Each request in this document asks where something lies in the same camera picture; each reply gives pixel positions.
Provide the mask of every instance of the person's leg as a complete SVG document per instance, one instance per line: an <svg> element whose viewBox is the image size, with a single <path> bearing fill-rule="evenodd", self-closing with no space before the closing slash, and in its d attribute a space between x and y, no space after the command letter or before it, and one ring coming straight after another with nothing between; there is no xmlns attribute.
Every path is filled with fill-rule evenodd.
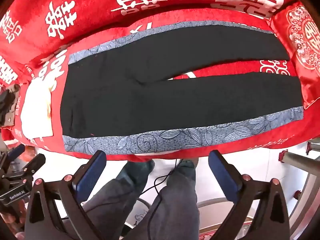
<svg viewBox="0 0 320 240"><path fill-rule="evenodd" d="M196 171L182 161L168 178L143 220L124 240L197 240L199 212L196 206Z"/></svg>
<svg viewBox="0 0 320 240"><path fill-rule="evenodd" d="M119 240L124 222L146 186L154 162L128 162L118 176L95 194L83 209L105 240ZM70 236L77 237L71 222L64 220Z"/></svg>

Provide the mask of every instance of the dark shoe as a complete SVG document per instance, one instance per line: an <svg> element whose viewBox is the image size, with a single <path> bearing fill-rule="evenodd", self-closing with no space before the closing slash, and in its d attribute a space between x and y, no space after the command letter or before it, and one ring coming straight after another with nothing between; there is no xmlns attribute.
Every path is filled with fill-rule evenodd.
<svg viewBox="0 0 320 240"><path fill-rule="evenodd" d="M153 171L154 167L155 162L153 160L143 163L128 161L116 179L125 179L132 184L132 186L138 187L139 189L142 187L143 190L148 181L148 176Z"/></svg>
<svg viewBox="0 0 320 240"><path fill-rule="evenodd" d="M193 163L193 167L196 168L199 163L199 158L181 159L179 162L179 166L189 167L189 163Z"/></svg>

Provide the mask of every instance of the embroidered pattern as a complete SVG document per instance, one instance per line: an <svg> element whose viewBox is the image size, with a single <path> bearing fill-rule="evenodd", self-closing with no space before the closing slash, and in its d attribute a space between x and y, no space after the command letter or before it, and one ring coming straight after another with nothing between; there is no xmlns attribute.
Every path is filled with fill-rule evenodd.
<svg viewBox="0 0 320 240"><path fill-rule="evenodd" d="M288 34L295 49L296 57L307 69L315 70L320 76L320 33L310 14L303 6L289 10Z"/></svg>
<svg viewBox="0 0 320 240"><path fill-rule="evenodd" d="M282 66L280 66L280 61L277 60L260 60L260 64L260 72L290 76L286 60L282 62Z"/></svg>

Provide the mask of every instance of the red fabric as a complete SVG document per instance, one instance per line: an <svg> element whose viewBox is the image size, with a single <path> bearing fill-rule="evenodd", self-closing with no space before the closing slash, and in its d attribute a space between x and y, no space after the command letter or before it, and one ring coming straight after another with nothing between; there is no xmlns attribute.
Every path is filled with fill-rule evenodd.
<svg viewBox="0 0 320 240"><path fill-rule="evenodd" d="M254 27L258 27L265 30L270 30L270 27L264 20L258 19L256 17L239 13L232 12L228 10L220 9L186 9L172 12L165 12L155 16L147 17L145 19L139 20L126 28L113 28L109 30L102 31L100 33L91 35L88 38L81 40L78 43L73 44L68 50L63 51L49 62L44 64L41 69L35 71L36 76L44 76L49 73L52 68L59 67L61 65L60 73L61 76L56 78L57 85L55 90L52 92L52 129L53 136L45 138L36 138L33 142L27 140L23 133L21 132L21 120L19 119L19 114L21 107L24 102L25 92L27 90L27 85L23 85L20 91L20 99L17 106L16 124L13 128L13 135L15 138L21 142L45 148L54 152L60 152L68 155L72 155L79 158L90 158L90 155L81 153L67 153L65 152L63 141L62 141L62 128L60 123L60 102L61 96L63 94L64 83L66 81L66 76L68 72L68 59L69 55L83 49L88 49L97 44L110 41L112 39L128 35L131 30L144 30L148 23L152 23L152 27L158 27L161 25L172 24L180 21L188 20L225 20L237 23L242 23ZM225 74L238 74L247 72L272 72L278 74L290 74L295 76L296 72L291 62L285 61L251 61L251 62L235 62L227 63L221 65L215 65L201 70L192 72L196 77L206 76L206 75L225 75ZM182 75L177 78L189 78L192 74ZM247 150L249 148L255 147L287 147L290 144L296 145L310 138L315 137L320 133L320 117L316 114L320 109L319 103L313 104L310 108L305 110L304 119L301 121L295 121L290 124L284 125L277 129L271 130L269 132L249 137L243 140L225 143L217 146L202 147L196 149L179 150L168 154L155 154L155 155L108 155L109 160L130 160L130 161L144 161L151 158L181 158L181 157L196 157L196 156L206 156L212 149L218 149L223 154Z"/></svg>
<svg viewBox="0 0 320 240"><path fill-rule="evenodd" d="M29 83L32 80L31 68L0 55L0 86Z"/></svg>
<svg viewBox="0 0 320 240"><path fill-rule="evenodd" d="M46 76L52 69L58 68L60 69L60 76L56 78L56 87L51 93L51 119L52 119L52 130L53 136L44 137L42 139L36 138L32 142L30 142L22 133L21 129L21 119L19 118L20 112L24 103L25 93L27 91L28 85L22 85L20 89L20 96L17 103L17 111L16 111L16 119L15 126L12 129L12 133L15 138L19 141L31 145L38 146L53 152L65 153L68 155L73 155L79 158L89 158L89 155L80 154L80 153L67 153L64 149L64 144L62 140L62 127L60 122L60 103L61 97L64 90L64 84L66 82L66 77L68 73L68 60L69 55L83 50L94 47L98 44L129 35L132 30L144 30L147 28L148 24L151 23L152 27L159 27L162 25L169 25L181 21L201 21L201 20L221 20L221 21L230 21L240 24L245 24L249 26L253 26L255 28L260 28L263 30L270 30L270 27L266 23L265 20L258 19L248 14L240 13L240 12L232 12L229 10L221 10L221 9L185 9L185 10L177 10L172 12L164 12L161 14L157 14L151 17L147 17L145 19L139 20L132 24L129 27L125 28L112 28L109 30L102 31L100 33L96 33L91 35L78 43L73 44L69 49L62 51L57 56L52 58L50 61L46 62L42 68L35 70L36 77ZM259 71L261 64L257 65L257 71ZM129 157L126 155L127 159L136 159L134 155Z"/></svg>
<svg viewBox="0 0 320 240"><path fill-rule="evenodd" d="M4 141L14 140L14 136L12 135L11 131L8 129L1 130L1 137Z"/></svg>
<svg viewBox="0 0 320 240"><path fill-rule="evenodd" d="M238 61L214 65L211 67L206 67L193 72L189 72L187 74L175 77L174 79L245 74L249 72L266 72L291 76L297 75L294 66L291 62L287 62L285 60L260 60Z"/></svg>
<svg viewBox="0 0 320 240"><path fill-rule="evenodd" d="M219 6L270 16L293 0L15 0L4 16L0 33L0 55L31 68L50 59L62 46L79 36L118 22L129 26L137 19L177 8ZM61 26L50 27L50 16Z"/></svg>
<svg viewBox="0 0 320 240"><path fill-rule="evenodd" d="M292 58L307 109L320 98L320 32L300 2L272 17L270 26Z"/></svg>

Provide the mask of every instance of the white floor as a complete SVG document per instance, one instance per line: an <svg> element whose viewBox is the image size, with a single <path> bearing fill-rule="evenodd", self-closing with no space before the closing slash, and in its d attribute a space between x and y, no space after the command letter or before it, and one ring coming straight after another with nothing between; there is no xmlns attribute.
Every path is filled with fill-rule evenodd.
<svg viewBox="0 0 320 240"><path fill-rule="evenodd" d="M289 148L290 152L306 156L306 143ZM292 212L296 200L293 194L296 190L302 190L307 178L307 173L285 163L278 161L279 153L282 150L270 150L266 148L259 148L254 150L247 150L243 152L236 152L223 155L225 159L233 164L241 174L249 174L255 180L270 181L272 178L280 180L284 189L286 197L288 212ZM74 174L80 165L87 163L88 160L77 159L68 155L52 153L43 149L38 150L46 156L46 164L35 174L34 181L38 178L44 181L61 180L67 174ZM315 159L320 156L318 152L310 152L307 156ZM126 161L107 161L107 165L102 175L100 176L92 194L94 195L104 184L111 179L114 179ZM156 166L154 171L150 174L146 188L153 186L155 178L166 175L174 167L175 160L155 160ZM196 173L196 192L198 195L198 202L208 199L224 197L224 194L214 178L209 165L208 158L202 157L199 159L199 164ZM158 190L165 186L165 183L158 186ZM141 196L150 204L156 197L155 189L149 190ZM254 209L258 206L258 201L252 205ZM58 203L60 215L66 215L62 203Z"/></svg>

